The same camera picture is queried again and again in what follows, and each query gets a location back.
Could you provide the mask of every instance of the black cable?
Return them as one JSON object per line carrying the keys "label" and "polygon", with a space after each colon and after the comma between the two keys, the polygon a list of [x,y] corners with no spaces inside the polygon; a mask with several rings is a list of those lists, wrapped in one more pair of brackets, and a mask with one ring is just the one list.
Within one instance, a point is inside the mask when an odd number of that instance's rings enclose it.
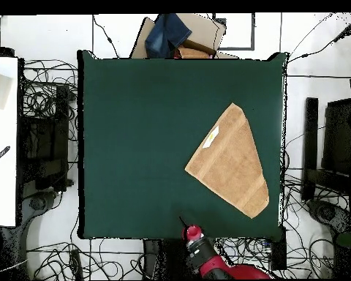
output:
{"label": "black cable", "polygon": [[295,57],[294,59],[291,59],[288,63],[290,63],[291,61],[295,61],[296,59],[299,59],[299,58],[306,58],[310,55],[314,55],[314,54],[318,54],[320,52],[322,52],[323,50],[325,50],[331,43],[334,42],[334,39],[332,39],[327,45],[325,45],[322,49],[316,51],[316,52],[313,52],[313,53],[309,53],[309,54],[303,54],[301,56],[298,56],[298,57]]}
{"label": "black cable", "polygon": [[109,36],[108,36],[107,33],[105,32],[104,27],[100,26],[100,25],[97,23],[97,21],[95,20],[95,15],[92,15],[92,19],[94,20],[95,25],[97,25],[98,27],[100,27],[100,28],[103,30],[105,36],[107,37],[108,42],[113,46],[114,52],[116,53],[116,56],[117,56],[117,58],[119,59],[120,56],[118,56],[117,50],[116,50],[116,48],[115,48],[115,46],[114,46],[114,44],[113,44],[113,42],[112,42],[112,39],[109,38]]}
{"label": "black cable", "polygon": [[207,15],[207,17],[208,17],[210,20],[212,20],[212,23],[217,27],[216,33],[215,33],[215,35],[214,35],[214,46],[215,46],[215,44],[216,44],[216,38],[217,38],[217,33],[219,32],[220,28],[216,25],[216,23],[214,22],[214,20],[213,20],[212,18],[209,17],[208,13],[206,13],[206,15]]}
{"label": "black cable", "polygon": [[319,21],[319,22],[317,23],[317,25],[316,25],[315,27],[313,27],[313,28],[311,29],[311,31],[310,31],[308,34],[306,34],[306,36],[299,42],[299,44],[296,45],[296,47],[294,48],[294,50],[293,50],[292,53],[290,54],[290,57],[291,57],[291,55],[294,54],[294,52],[296,51],[296,49],[298,48],[298,46],[309,36],[309,34],[311,34],[311,32],[313,32],[324,20],[327,20],[327,19],[328,19],[329,17],[331,17],[333,14],[335,14],[335,13],[331,13],[331,14],[327,15],[327,16],[325,16],[321,21]]}
{"label": "black cable", "polygon": [[313,256],[312,256],[312,251],[311,251],[312,246],[313,246],[314,244],[316,244],[317,242],[319,242],[319,241],[326,241],[326,242],[328,242],[329,244],[331,244],[332,246],[334,246],[334,244],[333,244],[333,242],[330,241],[330,240],[327,240],[327,239],[324,239],[324,238],[320,238],[320,239],[314,240],[314,241],[311,242],[311,244],[309,245],[309,262],[310,262],[310,264],[311,264],[312,271],[314,272],[314,274],[316,275],[317,278],[322,279],[322,278],[319,276],[319,274],[314,270]]}

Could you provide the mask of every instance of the brown cardboard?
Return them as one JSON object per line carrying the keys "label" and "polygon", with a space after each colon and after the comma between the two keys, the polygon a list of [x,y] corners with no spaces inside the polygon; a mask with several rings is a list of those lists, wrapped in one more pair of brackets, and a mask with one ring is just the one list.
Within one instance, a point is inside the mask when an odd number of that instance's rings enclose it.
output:
{"label": "brown cardboard", "polygon": [[192,31],[187,40],[212,50],[219,48],[219,43],[226,30],[224,25],[193,13],[177,13],[177,16]]}
{"label": "brown cardboard", "polygon": [[239,59],[239,57],[237,56],[221,53],[219,51],[216,52],[216,55],[214,56],[214,58],[215,59]]}
{"label": "brown cardboard", "polygon": [[185,171],[248,217],[256,217],[269,204],[249,123],[233,103],[199,145]]}
{"label": "brown cardboard", "polygon": [[[224,25],[193,13],[177,13],[177,16],[184,22],[185,26],[192,31],[188,39],[182,45],[185,48],[194,48],[195,50],[201,50],[210,55],[214,55],[219,47],[222,35],[224,34]],[[150,18],[145,18],[143,20],[142,27],[137,36],[137,42],[132,50],[130,58],[147,58],[145,41],[154,25],[154,22]]]}

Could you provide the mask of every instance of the black frame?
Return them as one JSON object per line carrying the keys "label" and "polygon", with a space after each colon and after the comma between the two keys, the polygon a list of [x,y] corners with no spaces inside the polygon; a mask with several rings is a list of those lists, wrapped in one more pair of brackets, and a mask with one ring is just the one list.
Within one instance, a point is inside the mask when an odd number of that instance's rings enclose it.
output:
{"label": "black frame", "polygon": [[217,50],[254,50],[255,13],[251,13],[251,17],[251,46],[249,48],[218,48]]}

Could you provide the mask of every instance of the black border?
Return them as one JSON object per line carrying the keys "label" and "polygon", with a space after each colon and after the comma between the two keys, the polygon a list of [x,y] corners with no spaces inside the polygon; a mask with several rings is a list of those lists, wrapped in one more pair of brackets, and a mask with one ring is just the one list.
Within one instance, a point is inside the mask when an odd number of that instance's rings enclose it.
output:
{"label": "black border", "polygon": [[[89,52],[91,57],[94,59],[98,59],[91,51],[84,50]],[[284,63],[282,65],[282,79],[283,79],[283,111],[282,111],[282,140],[281,140],[281,148],[280,148],[280,165],[279,165],[279,186],[280,186],[280,199],[279,203],[281,204],[281,208],[279,210],[279,228],[282,229],[282,219],[280,219],[281,214],[283,214],[284,210],[284,175],[286,173],[286,165],[285,165],[285,138],[286,138],[286,119],[287,119],[287,65],[289,62],[290,54],[287,52],[282,52],[285,54]],[[273,53],[268,59],[266,60],[259,60],[259,59],[244,59],[244,60],[255,60],[255,61],[272,61],[274,60],[280,52]],[[115,61],[123,61],[123,60],[131,60],[130,58],[120,58],[120,59],[112,59]],[[187,61],[187,60],[195,60],[195,59],[169,59],[173,61]],[[234,61],[234,60],[242,60],[240,58],[237,59],[196,59],[198,61]],[[77,112],[78,112],[78,196],[79,196],[79,226],[77,229],[77,236],[80,239],[89,239],[84,237],[84,227],[85,227],[85,176],[84,176],[84,126],[83,126],[83,94],[84,94],[84,60],[83,60],[83,50],[77,51],[77,61],[78,61],[78,95],[77,95]],[[100,239],[100,238],[107,238],[105,236],[100,237],[92,237],[90,239]],[[138,239],[138,238],[121,238],[121,237],[108,237],[108,238],[120,238],[120,239]],[[281,238],[275,239],[273,236],[264,236],[262,238],[268,238],[272,241],[280,241]]]}
{"label": "black border", "polygon": [[[12,48],[0,47],[0,57],[15,57],[15,50]],[[24,59],[18,59],[18,71],[17,71],[17,148],[16,148],[16,186],[15,186],[15,197],[16,197],[16,208],[15,208],[15,226],[17,227],[22,220],[22,199],[23,199],[23,84],[25,82],[24,76]]]}
{"label": "black border", "polygon": [[86,239],[83,234],[85,230],[85,170],[83,161],[85,157],[85,139],[83,126],[83,84],[84,84],[84,60],[83,51],[77,50],[78,62],[78,95],[77,95],[77,137],[78,137],[78,196],[79,196],[79,224],[77,229],[77,236],[80,239]]}
{"label": "black border", "polygon": [[251,46],[249,48],[218,48],[217,50],[254,50],[254,29],[256,28],[255,13],[251,13]]}

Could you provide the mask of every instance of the cardboard box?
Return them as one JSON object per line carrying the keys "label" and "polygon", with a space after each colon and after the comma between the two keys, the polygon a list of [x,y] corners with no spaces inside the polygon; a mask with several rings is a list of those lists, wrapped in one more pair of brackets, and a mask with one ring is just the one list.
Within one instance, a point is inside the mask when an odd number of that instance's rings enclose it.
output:
{"label": "cardboard box", "polygon": [[[212,21],[211,19],[204,18],[198,14],[176,14],[182,20],[185,26],[192,31],[187,40],[182,43],[185,48],[194,48],[195,50],[201,50],[210,55],[217,54],[218,58],[237,58],[235,56],[216,52],[226,29],[224,25],[217,23],[216,21]],[[145,18],[143,20],[130,58],[147,58],[145,41],[154,25],[155,23],[150,18]]]}

